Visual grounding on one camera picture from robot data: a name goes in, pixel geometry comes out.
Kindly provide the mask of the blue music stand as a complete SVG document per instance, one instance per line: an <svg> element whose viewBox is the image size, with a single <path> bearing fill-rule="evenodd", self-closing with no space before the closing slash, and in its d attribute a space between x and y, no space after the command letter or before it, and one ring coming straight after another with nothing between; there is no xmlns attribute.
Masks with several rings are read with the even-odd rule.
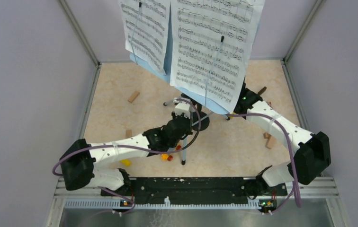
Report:
<svg viewBox="0 0 358 227"><path fill-rule="evenodd" d="M168 29L168 41L167 41L167 53L165 56L165 63L164 63L164 70L167 73L166 75L163 74L159 74L157 72L155 72L154 70L152 70L149 65L144 62L144 61L140 61L139 64L141 67L147 69L148 71L150 71L151 73L155 74L157 77L169 82L170 81L170 70L171 70L171 59L172 59L172 29L171 29L171 15L169 16L169 29ZM132 61L134 61L133 55L130 54L130 59ZM196 97L198 99L201 99L199 95L191 93L187 90L185 90L184 92L185 95L189 96L190 98ZM242 117L246 120L246 112L248 109L252 108L252 105L255 104L258 101L263 101L262 97L257 95L256 93L254 93L253 91L249 90L248 88L246 88L246 84L243 84L243 88L241 90L240 96L238 98L238 102L237 105L235 107L235 113L236 114L224 114L226 120L230 120L230 116L234 116L234 117ZM164 106L169 105L170 103L173 103L173 99L166 101L163 103ZM197 111L197 108L192 104L192 102L190 103L191 107L193 108L192 112L195 111L197 116L199 117L198 120L198 129L195 131L195 136L193 137L193 139L187 143L187 137L184 140L179 140L179 141L170 141L169 143L163 144L163 142L168 142L168 138L166 135L166 126L163 126L163 128L157 128L161 134L161 136L159 136L159 134L153 134L148 136L148 139L152 139L152 145L154 145L153 148L157 148L157 149L162 149L161 151L159 151L159 153L149 153L149 157L156 155L156 154L173 154L173 153L177 153L177 152L182 152L182 160L181 160L181 164L185 165L186 164L186 149L188 147L190 147L195 140L197 139L201 128L201 121L202 118L200 118L199 112ZM152 129L152 130L148 130L150 132L157 132L157 129ZM161 141L157 141L156 138L161 138L163 140ZM170 148L174 148L176 147L179 142L182 141L184 143L184 146L182 147L181 150L177 150L177 151L169 151Z"/></svg>

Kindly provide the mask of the sheet music page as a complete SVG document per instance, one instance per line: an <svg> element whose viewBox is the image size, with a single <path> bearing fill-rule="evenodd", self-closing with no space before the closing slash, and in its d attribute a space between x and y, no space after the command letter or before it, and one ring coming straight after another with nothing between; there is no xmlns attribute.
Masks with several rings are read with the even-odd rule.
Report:
<svg viewBox="0 0 358 227"><path fill-rule="evenodd" d="M146 62L157 73L165 74L168 41L169 0L119 0L125 33L125 48L135 63Z"/></svg>
<svg viewBox="0 0 358 227"><path fill-rule="evenodd" d="M231 113L246 76L263 0L173 0L170 84Z"/></svg>

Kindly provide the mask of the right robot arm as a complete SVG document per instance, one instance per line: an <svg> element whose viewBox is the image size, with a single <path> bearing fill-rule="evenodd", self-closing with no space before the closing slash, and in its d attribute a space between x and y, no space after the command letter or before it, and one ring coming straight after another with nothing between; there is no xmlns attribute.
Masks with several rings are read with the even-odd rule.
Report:
<svg viewBox="0 0 358 227"><path fill-rule="evenodd" d="M242 87L234 112L261 127L290 154L288 162L268 167L259 174L256 189L260 194L268 195L282 183L308 185L331 164L330 140L325 133L297 126L250 89Z"/></svg>

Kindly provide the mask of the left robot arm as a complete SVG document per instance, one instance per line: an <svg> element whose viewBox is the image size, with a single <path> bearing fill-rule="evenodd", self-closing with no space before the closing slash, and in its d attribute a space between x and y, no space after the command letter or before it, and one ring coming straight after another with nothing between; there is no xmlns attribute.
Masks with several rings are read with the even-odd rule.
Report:
<svg viewBox="0 0 358 227"><path fill-rule="evenodd" d="M127 194L130 190L128 173L120 168L103 170L102 167L124 159L173 151L180 140L192 133L191 125L190 111L174 111L166 125L127 139L99 144L76 140L58 162L66 190L75 191L90 185L110 189L121 196Z"/></svg>

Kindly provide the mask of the black microphone stand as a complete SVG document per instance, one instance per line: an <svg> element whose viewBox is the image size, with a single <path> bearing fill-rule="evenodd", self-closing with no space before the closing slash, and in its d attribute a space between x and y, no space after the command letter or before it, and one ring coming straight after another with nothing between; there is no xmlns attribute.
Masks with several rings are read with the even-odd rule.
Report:
<svg viewBox="0 0 358 227"><path fill-rule="evenodd" d="M185 95L184 93L180 94L180 96L182 98L189 99L192 102L192 104L197 108L200 118L202 118L200 131L206 130L210 124L210 119L205 112L202 112L202 105L197 101L195 101L194 99L190 98L189 96ZM192 129L196 131L198 129L199 117L197 116L195 111L192 112L192 119L193 119Z"/></svg>

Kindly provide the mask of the toy block car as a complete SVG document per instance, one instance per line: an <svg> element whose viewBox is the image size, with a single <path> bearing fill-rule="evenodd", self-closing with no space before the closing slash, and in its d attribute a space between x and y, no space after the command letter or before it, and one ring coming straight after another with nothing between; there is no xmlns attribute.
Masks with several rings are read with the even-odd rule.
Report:
<svg viewBox="0 0 358 227"><path fill-rule="evenodd" d="M181 150L181 149L182 149L182 145L178 144L176 147L170 148L169 151L177 151L177 150ZM172 161L173 155L172 154L161 154L161 159L163 161Z"/></svg>

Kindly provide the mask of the small wooden block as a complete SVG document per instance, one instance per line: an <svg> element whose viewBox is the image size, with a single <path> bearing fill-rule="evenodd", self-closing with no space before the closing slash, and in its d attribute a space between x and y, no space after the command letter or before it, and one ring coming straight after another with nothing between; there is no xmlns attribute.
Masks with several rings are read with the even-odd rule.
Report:
<svg viewBox="0 0 358 227"><path fill-rule="evenodd" d="M132 130L128 129L128 130L125 131L125 138L127 139L127 138L130 138L130 137L132 137Z"/></svg>

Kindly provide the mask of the light wooden block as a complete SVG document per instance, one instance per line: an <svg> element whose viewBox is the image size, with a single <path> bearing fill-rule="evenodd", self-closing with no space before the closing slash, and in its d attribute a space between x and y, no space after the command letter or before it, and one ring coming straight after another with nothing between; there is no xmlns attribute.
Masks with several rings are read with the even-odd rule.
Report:
<svg viewBox="0 0 358 227"><path fill-rule="evenodd" d="M128 98L128 102L129 103L133 103L135 100L136 100L136 98L139 96L139 94L140 94L140 92L139 91L134 91L131 95L130 95L130 97Z"/></svg>

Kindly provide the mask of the yellow toy brick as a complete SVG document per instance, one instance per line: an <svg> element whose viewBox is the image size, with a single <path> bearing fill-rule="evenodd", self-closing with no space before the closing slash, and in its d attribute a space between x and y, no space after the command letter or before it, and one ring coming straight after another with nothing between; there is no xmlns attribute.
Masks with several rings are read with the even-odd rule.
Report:
<svg viewBox="0 0 358 227"><path fill-rule="evenodd" d="M123 159L120 162L125 166L130 166L132 164L132 162L128 159Z"/></svg>

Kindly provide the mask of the dark brown wooden block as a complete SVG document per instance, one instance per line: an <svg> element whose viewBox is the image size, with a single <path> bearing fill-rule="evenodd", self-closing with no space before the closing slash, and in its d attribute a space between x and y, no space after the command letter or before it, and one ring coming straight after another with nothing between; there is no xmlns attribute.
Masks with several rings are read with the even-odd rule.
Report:
<svg viewBox="0 0 358 227"><path fill-rule="evenodd" d="M267 87L263 87L263 88L257 93L257 95L261 96L266 90L267 90Z"/></svg>

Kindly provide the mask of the wooden block pair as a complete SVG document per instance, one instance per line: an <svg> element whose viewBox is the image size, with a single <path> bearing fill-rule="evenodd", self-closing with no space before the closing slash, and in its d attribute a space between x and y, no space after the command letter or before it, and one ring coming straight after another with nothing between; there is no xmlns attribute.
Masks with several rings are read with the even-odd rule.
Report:
<svg viewBox="0 0 358 227"><path fill-rule="evenodd" d="M272 149L277 143L277 139L273 137L271 134L269 134L268 132L263 133L263 137L264 139L266 139L265 147L267 149Z"/></svg>

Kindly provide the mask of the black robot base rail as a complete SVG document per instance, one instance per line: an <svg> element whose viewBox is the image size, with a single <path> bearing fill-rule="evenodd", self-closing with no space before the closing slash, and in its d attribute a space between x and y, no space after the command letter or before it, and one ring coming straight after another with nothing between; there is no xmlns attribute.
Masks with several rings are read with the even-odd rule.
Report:
<svg viewBox="0 0 358 227"><path fill-rule="evenodd" d="M137 177L117 193L137 205L246 204L259 196L286 196L286 185L268 187L254 177Z"/></svg>

